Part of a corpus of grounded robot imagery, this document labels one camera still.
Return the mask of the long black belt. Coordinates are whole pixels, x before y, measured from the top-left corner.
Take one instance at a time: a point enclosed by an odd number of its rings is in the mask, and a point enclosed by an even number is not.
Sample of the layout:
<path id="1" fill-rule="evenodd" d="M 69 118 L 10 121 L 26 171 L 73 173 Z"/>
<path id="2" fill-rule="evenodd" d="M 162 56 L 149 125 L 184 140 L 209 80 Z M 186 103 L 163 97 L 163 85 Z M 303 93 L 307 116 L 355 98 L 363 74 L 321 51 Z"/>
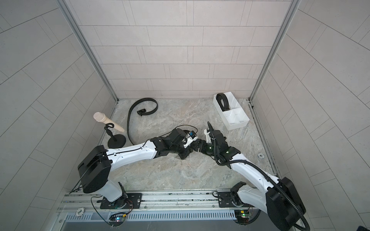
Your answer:
<path id="1" fill-rule="evenodd" d="M 222 112 L 230 110 L 228 98 L 224 93 L 218 93 L 216 95 L 216 101 L 218 102 Z"/>

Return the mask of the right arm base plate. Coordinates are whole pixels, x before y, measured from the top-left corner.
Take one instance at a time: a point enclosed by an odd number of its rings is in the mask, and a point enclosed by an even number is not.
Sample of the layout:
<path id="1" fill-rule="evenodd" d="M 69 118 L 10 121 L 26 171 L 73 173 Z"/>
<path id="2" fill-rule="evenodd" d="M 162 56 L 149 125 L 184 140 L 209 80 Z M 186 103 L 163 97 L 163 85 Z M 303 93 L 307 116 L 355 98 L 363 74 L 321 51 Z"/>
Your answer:
<path id="1" fill-rule="evenodd" d="M 232 192 L 213 191 L 212 195 L 217 198 L 220 208 L 248 208 L 250 206 L 238 201 L 232 196 Z"/>

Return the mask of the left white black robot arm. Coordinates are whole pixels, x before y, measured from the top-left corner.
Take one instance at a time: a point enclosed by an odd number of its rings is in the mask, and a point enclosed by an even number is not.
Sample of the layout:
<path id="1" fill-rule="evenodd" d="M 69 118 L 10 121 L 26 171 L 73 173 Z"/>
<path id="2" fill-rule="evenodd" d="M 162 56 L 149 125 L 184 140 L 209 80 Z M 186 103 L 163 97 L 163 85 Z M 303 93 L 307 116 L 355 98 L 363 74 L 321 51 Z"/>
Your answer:
<path id="1" fill-rule="evenodd" d="M 198 140 L 194 131 L 173 129 L 168 136 L 160 136 L 145 143 L 118 149 L 95 147 L 78 165 L 82 191 L 98 193 L 110 202 L 124 195 L 124 188 L 110 179 L 111 172 L 122 166 L 142 160 L 164 157 L 169 153 L 178 154 L 181 159 L 192 152 L 191 144 Z"/>

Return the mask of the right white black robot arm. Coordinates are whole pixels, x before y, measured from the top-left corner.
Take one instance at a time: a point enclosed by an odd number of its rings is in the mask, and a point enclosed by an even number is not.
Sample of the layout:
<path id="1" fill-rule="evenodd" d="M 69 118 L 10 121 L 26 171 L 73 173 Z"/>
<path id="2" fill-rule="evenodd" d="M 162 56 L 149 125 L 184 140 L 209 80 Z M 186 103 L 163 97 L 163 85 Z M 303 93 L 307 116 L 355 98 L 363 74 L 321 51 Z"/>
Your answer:
<path id="1" fill-rule="evenodd" d="M 281 231 L 292 227 L 301 231 L 310 230 L 304 217 L 305 206 L 291 180 L 280 179 L 259 168 L 240 150 L 228 145 L 219 130 L 206 129 L 205 136 L 205 140 L 199 139 L 191 131 L 187 145 L 196 152 L 213 157 L 217 165 L 238 172 L 256 187 L 254 190 L 247 185 L 235 186 L 231 193 L 236 205 L 249 204 L 265 212 Z"/>

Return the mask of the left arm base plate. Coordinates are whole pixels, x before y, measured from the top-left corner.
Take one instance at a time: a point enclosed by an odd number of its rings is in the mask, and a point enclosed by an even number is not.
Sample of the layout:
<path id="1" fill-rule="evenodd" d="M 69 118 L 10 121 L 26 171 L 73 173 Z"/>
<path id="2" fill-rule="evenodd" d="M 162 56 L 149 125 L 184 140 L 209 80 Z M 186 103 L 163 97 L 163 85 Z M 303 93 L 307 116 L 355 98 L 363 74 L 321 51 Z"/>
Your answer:
<path id="1" fill-rule="evenodd" d="M 142 200 L 142 193 L 127 193 L 115 202 L 109 202 L 105 197 L 98 200 L 100 209 L 139 209 Z"/>

